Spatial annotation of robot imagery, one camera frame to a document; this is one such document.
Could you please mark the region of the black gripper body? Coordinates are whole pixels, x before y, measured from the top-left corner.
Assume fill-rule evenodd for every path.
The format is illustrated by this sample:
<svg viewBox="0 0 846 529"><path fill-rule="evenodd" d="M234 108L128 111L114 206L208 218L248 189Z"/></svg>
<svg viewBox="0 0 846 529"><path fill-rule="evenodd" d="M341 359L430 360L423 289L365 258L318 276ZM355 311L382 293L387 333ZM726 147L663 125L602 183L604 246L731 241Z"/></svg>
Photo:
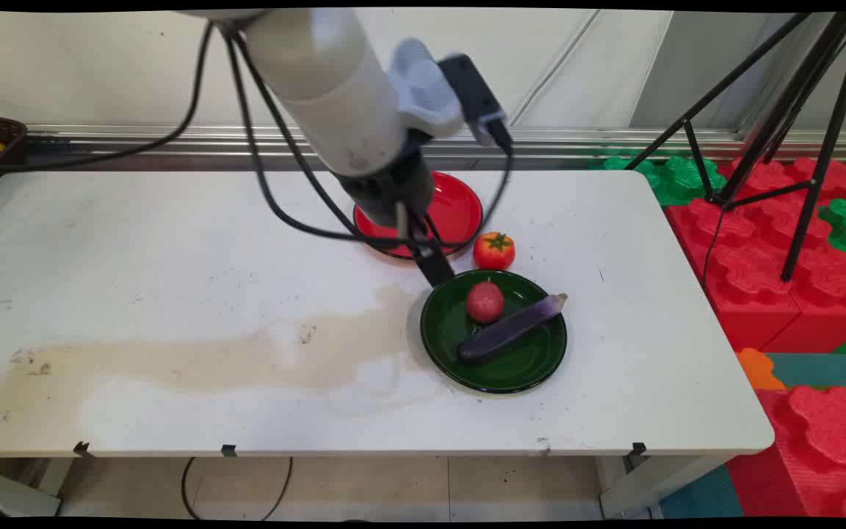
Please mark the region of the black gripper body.
<svg viewBox="0 0 846 529"><path fill-rule="evenodd" d="M410 132L402 150L380 170L358 176L336 172L336 180L372 223L397 228L397 204L407 214L426 214L435 195L435 181L421 151L433 140L425 132Z"/></svg>

